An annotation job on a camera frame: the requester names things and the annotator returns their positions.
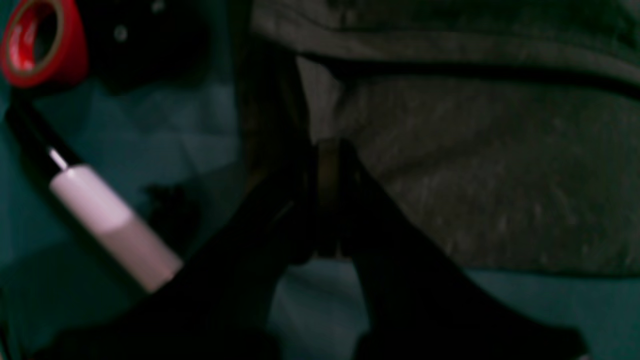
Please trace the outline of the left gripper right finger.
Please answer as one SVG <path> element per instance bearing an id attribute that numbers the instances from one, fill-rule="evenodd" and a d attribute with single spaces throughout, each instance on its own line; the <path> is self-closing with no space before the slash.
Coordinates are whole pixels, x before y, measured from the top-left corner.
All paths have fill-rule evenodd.
<path id="1" fill-rule="evenodd" d="M 476 285 L 402 213 L 339 143 L 343 255 L 352 259 L 370 330 L 356 360 L 578 360 L 588 346 L 574 328 L 546 325 Z"/>

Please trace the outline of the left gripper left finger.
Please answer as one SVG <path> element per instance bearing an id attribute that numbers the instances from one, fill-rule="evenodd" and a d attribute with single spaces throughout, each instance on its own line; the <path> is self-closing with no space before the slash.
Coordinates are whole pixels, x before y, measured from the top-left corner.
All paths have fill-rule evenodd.
<path id="1" fill-rule="evenodd" d="M 286 269 L 313 253 L 318 151 L 268 175 L 176 276 L 132 309 L 59 333 L 35 360 L 278 360 L 265 330 Z"/>

